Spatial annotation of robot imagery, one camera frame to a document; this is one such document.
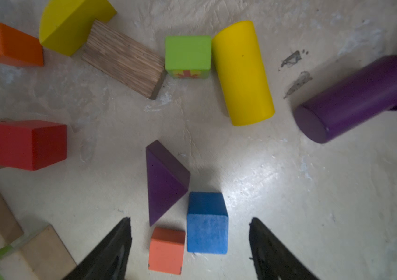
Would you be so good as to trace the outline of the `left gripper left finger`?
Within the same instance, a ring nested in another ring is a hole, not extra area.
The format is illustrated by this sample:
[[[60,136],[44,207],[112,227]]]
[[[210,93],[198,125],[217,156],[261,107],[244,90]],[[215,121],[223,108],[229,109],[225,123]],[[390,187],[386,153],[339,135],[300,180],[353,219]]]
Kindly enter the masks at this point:
[[[131,219],[126,217],[64,280],[125,279],[131,245]]]

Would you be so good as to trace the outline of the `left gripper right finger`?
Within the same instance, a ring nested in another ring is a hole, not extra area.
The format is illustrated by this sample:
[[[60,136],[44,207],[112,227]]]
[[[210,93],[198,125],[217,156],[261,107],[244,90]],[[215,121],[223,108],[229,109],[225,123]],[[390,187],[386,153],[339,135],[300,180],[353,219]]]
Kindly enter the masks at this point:
[[[258,218],[250,223],[249,242],[259,280],[318,280]]]

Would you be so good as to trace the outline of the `purple triangle block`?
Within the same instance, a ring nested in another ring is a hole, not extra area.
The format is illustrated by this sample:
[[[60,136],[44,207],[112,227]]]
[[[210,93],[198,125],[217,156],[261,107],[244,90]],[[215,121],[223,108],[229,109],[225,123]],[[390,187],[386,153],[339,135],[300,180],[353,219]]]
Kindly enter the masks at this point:
[[[146,147],[149,225],[153,226],[188,191],[191,173],[160,141]]]

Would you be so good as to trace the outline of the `purple cylinder block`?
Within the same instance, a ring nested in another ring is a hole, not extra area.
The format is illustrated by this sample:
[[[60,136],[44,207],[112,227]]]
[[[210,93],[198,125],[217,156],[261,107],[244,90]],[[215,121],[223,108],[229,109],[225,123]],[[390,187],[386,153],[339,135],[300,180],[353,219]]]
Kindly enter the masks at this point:
[[[325,144],[397,105],[397,55],[366,67],[299,105],[293,113],[298,128]]]

